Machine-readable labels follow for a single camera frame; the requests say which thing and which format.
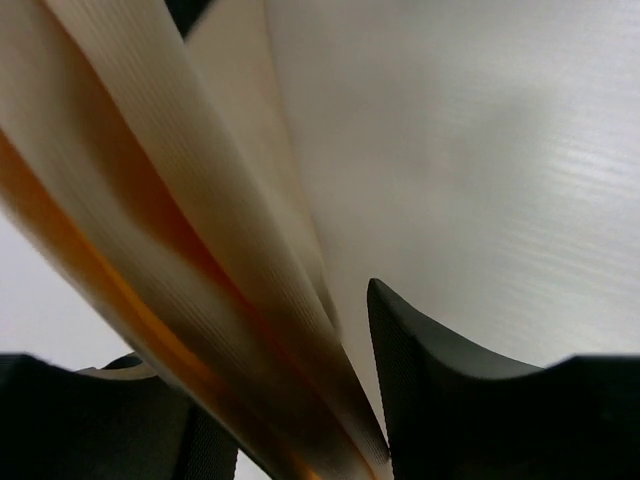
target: black object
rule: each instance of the black object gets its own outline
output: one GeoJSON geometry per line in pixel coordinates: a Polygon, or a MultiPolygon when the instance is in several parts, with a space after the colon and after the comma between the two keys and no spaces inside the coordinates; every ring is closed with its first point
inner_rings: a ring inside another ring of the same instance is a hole
{"type": "Polygon", "coordinates": [[[157,377],[106,380],[0,355],[3,480],[232,480],[237,446],[157,377]]]}
{"type": "Polygon", "coordinates": [[[136,367],[142,363],[140,357],[138,357],[135,353],[130,353],[129,355],[125,355],[124,357],[120,357],[115,359],[113,362],[109,363],[103,370],[119,370],[121,368],[130,368],[136,367]]]}
{"type": "Polygon", "coordinates": [[[164,0],[173,23],[178,27],[182,38],[186,38],[189,32],[200,19],[212,0],[164,0]]]}
{"type": "Polygon", "coordinates": [[[367,297],[395,480],[640,478],[640,357],[539,369],[466,340],[379,280],[367,297]]]}

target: curved black edge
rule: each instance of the curved black edge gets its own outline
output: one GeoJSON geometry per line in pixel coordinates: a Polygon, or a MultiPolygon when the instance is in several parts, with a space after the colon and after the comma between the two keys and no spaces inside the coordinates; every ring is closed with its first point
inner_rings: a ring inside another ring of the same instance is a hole
{"type": "Polygon", "coordinates": [[[102,370],[120,370],[122,368],[136,367],[142,363],[142,359],[136,353],[130,353],[109,362],[102,370]]]}
{"type": "Polygon", "coordinates": [[[492,352],[413,308],[384,282],[372,279],[369,296],[375,297],[398,319],[400,328],[430,355],[461,374],[486,379],[513,378],[540,371],[539,367],[492,352]]]}
{"type": "Polygon", "coordinates": [[[0,355],[0,477],[232,480],[237,446],[159,378],[105,380],[0,355]]]}
{"type": "Polygon", "coordinates": [[[537,369],[446,329],[379,280],[367,303],[396,480],[640,478],[638,357],[537,369]]]}

